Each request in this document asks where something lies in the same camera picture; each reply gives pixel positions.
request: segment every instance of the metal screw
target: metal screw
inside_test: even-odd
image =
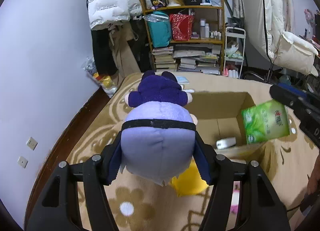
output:
[[[251,162],[251,165],[254,166],[254,167],[257,167],[257,166],[259,166],[259,162],[257,162],[256,160],[253,160]]]
[[[224,159],[225,159],[225,156],[222,155],[222,154],[218,154],[218,155],[216,156],[216,158],[217,158],[217,160],[224,160]]]
[[[66,165],[67,165],[67,163],[65,161],[62,161],[59,163],[60,168],[64,168]]]
[[[99,154],[96,154],[96,155],[93,155],[92,156],[92,160],[93,161],[98,161],[98,160],[100,160],[101,159],[101,156],[99,155]]]

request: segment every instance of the human hand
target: human hand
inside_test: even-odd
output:
[[[320,154],[318,155],[315,166],[313,167],[310,179],[308,181],[307,192],[312,194],[317,191],[320,180]]]

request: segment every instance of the electrical outlet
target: electrical outlet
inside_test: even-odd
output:
[[[38,143],[34,138],[30,137],[26,144],[31,150],[34,150]]]
[[[18,159],[18,164],[25,168],[27,166],[28,160],[25,157],[20,156]]]

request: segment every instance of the white metal cart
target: white metal cart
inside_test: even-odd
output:
[[[243,31],[243,34],[229,32],[230,30],[239,30],[239,31]],[[227,37],[243,38],[242,59],[228,58],[228,57],[226,56],[226,50],[227,50]],[[236,27],[226,27],[226,38],[225,38],[225,44],[224,44],[224,45],[225,45],[225,51],[224,51],[225,56],[224,56],[223,70],[225,69],[226,61],[239,62],[239,63],[241,63],[241,68],[240,68],[240,73],[239,73],[239,78],[240,78],[241,71],[242,71],[242,66],[243,66],[243,61],[244,61],[245,30],[244,30],[244,29],[242,29],[242,28],[236,28]]]

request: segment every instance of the black pants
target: black pants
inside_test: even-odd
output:
[[[113,76],[118,69],[109,47],[109,30],[91,30],[91,36],[93,57],[98,73]]]

